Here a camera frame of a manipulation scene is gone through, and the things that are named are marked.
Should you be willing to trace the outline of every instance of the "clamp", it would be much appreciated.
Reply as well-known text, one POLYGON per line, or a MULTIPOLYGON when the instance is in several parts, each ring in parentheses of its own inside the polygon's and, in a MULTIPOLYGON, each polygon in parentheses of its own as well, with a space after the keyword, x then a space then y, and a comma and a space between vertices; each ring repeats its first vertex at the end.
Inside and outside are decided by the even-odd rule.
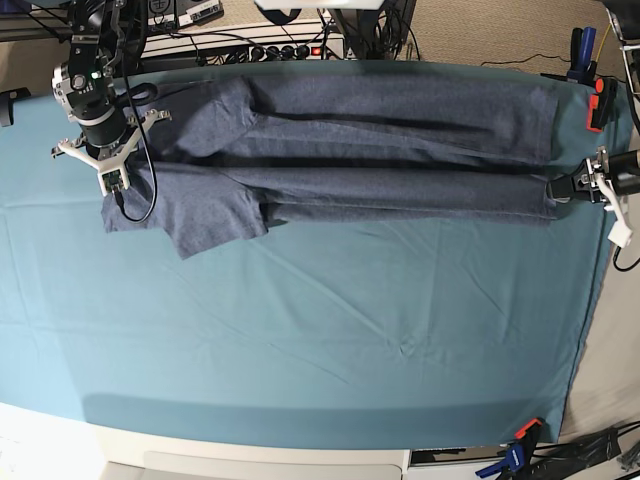
POLYGON ((540 439, 542 425, 541 419, 531 419, 516 432, 516 441, 506 450, 505 457, 494 465, 478 470, 476 475, 480 478, 487 478, 500 474, 497 480, 517 478, 517 473, 531 464, 531 458, 540 439))
POLYGON ((617 92, 618 81, 615 78, 599 78, 596 80, 596 93, 589 97, 587 130, 596 133, 602 132, 613 111, 617 92))
POLYGON ((591 61, 596 29, 593 27, 574 28, 571 33, 571 66, 567 72, 567 81, 593 85, 596 63, 591 61))

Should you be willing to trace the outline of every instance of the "red clamp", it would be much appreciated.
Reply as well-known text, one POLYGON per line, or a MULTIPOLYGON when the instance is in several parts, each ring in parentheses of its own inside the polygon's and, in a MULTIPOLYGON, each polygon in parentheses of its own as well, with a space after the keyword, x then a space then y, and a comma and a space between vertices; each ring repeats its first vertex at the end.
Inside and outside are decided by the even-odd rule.
POLYGON ((596 80, 596 93, 589 97, 587 112, 587 130, 600 133, 609 121, 616 99, 618 82, 614 78, 596 80))
POLYGON ((522 427, 520 430, 516 432, 515 437, 518 440, 522 440, 524 436, 527 434, 527 432, 531 430, 531 428, 533 428, 534 425, 542 426, 542 420, 540 420, 539 418, 533 418, 529 420, 529 422, 524 427, 522 427))

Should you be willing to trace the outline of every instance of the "black cable bundle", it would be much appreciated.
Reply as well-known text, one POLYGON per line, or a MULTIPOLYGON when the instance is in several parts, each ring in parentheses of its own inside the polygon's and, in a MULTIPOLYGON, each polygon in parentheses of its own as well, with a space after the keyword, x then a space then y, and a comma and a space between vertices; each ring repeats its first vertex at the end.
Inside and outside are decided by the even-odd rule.
POLYGON ((640 467, 640 441, 631 447, 627 452, 618 458, 620 467, 628 472, 636 467, 640 467))
POLYGON ((568 478, 620 455, 622 450, 618 439, 638 428, 640 428, 640 422, 633 422, 590 433, 569 443, 538 447, 536 451, 545 450, 545 454, 534 455, 534 458, 539 460, 518 472, 516 478, 523 480, 568 478))
POLYGON ((413 33, 413 29, 403 18, 403 12, 397 8, 396 3, 397 1, 389 2, 389 4, 382 10, 380 17, 378 18, 378 23, 376 23, 374 27, 376 40, 371 46, 374 51, 374 55, 378 54, 380 58, 392 57, 396 60, 404 46, 403 27, 407 27, 409 33, 411 33, 411 37, 413 38, 418 60, 422 60, 420 48, 418 47, 418 40, 413 33))

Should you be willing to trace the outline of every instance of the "floor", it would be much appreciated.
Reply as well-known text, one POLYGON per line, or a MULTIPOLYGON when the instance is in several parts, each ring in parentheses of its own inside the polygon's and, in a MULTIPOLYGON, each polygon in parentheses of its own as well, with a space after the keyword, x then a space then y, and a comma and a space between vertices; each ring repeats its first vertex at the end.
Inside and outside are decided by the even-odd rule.
MULTIPOLYGON (((219 25, 261 21, 251 0, 228 0, 225 8, 225 17, 218 21, 219 25)), ((599 44, 607 26, 607 17, 598 2, 418 0, 413 21, 423 58, 471 65, 479 65, 483 61, 521 60, 536 53, 559 55, 566 59, 571 29, 585 25, 598 29, 596 44, 599 44)), ((66 58, 67 49, 56 40, 0 44, 0 91, 27 86, 33 93, 48 94, 53 67, 66 58)), ((558 74, 567 69, 566 63, 560 59, 540 58, 524 64, 502 66, 506 67, 558 74)), ((620 53, 613 36, 604 46, 599 73, 623 76, 620 53)), ((635 216, 635 224, 640 225, 640 199, 634 199, 633 203, 632 216, 635 216)), ((639 254, 640 242, 636 241, 624 253, 624 262, 639 254)), ((635 299, 637 285, 640 285, 640 269, 626 275, 611 269, 607 273, 567 404, 563 426, 566 437, 592 432, 621 420, 640 419, 640 402, 637 401, 640 393, 636 353, 640 344, 635 299)), ((10 450, 9 447, 12 447, 11 442, 0 438, 0 451, 10 450)), ((600 469, 597 474, 595 471, 584 472, 576 478, 615 478, 615 465, 610 467, 607 473, 600 469)), ((1 462, 0 478, 5 478, 1 462)))
MULTIPOLYGON (((56 0, 42 0, 44 6, 56 0)), ((225 16, 216 25, 262 21, 252 0, 223 2, 225 16)), ((593 0, 417 0, 412 26, 421 55, 433 62, 480 65, 485 61, 522 60, 536 53, 569 57, 574 27, 593 26, 599 45, 607 15, 593 0)), ((68 46, 57 40, 0 44, 0 91, 21 86, 46 94, 53 67, 66 58, 68 46)), ((526 72, 565 73, 560 59, 535 58, 524 64, 502 65, 526 72)), ((617 42, 605 43, 599 73, 623 76, 617 42)))

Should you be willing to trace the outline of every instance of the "gray t-shirt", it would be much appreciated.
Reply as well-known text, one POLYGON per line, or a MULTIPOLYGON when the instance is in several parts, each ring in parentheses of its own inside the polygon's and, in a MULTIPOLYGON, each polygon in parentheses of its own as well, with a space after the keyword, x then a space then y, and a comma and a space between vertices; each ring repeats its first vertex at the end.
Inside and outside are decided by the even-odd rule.
MULTIPOLYGON (((540 224, 557 107, 541 87, 442 75, 236 78, 165 86, 146 108, 158 202, 142 225, 105 198, 107 231, 163 228, 186 258, 278 221, 427 216, 540 224)), ((125 209, 151 198, 129 161, 125 209)))

